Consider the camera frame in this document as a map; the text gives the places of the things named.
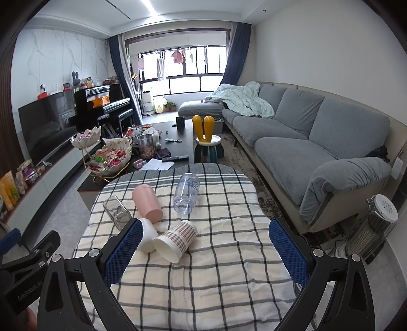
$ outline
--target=tablecloth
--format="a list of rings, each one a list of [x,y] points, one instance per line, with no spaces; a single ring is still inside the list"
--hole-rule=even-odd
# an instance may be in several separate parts
[[[110,196],[140,217],[131,198],[140,184],[154,188],[164,212],[158,233],[178,224],[184,218],[172,200],[185,172],[201,181],[197,204],[185,218],[196,225],[197,237],[178,264],[156,251],[136,251],[112,292],[139,330],[274,330],[295,301],[295,285],[269,239],[270,220],[253,184],[230,167],[204,163],[122,176],[99,194],[74,257],[118,234],[103,211]],[[95,328],[104,330],[83,283],[80,291]]]

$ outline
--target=pink bottle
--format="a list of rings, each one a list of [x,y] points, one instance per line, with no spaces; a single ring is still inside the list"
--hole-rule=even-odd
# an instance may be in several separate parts
[[[163,212],[150,185],[137,186],[131,196],[142,218],[149,219],[153,224],[162,219]]]

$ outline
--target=teal stool leg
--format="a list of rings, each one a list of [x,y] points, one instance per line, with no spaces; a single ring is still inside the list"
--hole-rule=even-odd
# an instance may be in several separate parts
[[[195,151],[194,151],[194,163],[201,163],[201,153],[202,153],[202,146],[201,145],[197,145],[195,147]]]
[[[221,143],[219,145],[216,145],[216,154],[218,155],[218,159],[225,157],[225,151],[223,150],[223,146]]]
[[[213,147],[213,146],[209,147],[209,158],[210,158],[211,163],[217,163],[216,150],[215,150],[215,147]]]

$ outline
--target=sofa back cushion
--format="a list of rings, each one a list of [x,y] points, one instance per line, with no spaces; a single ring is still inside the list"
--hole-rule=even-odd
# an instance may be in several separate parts
[[[282,99],[282,96],[287,87],[272,86],[269,84],[264,84],[260,86],[260,92],[258,97],[266,100],[274,109],[274,113],[277,112],[278,105]]]
[[[284,92],[274,119],[307,138],[324,96],[289,88]]]
[[[364,107],[326,98],[309,139],[339,159],[365,157],[383,145],[390,119]]]

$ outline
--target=jar of nuts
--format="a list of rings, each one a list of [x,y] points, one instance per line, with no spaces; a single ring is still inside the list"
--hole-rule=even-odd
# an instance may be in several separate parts
[[[137,138],[140,157],[144,160],[152,159],[155,156],[155,148],[152,135],[141,135]]]

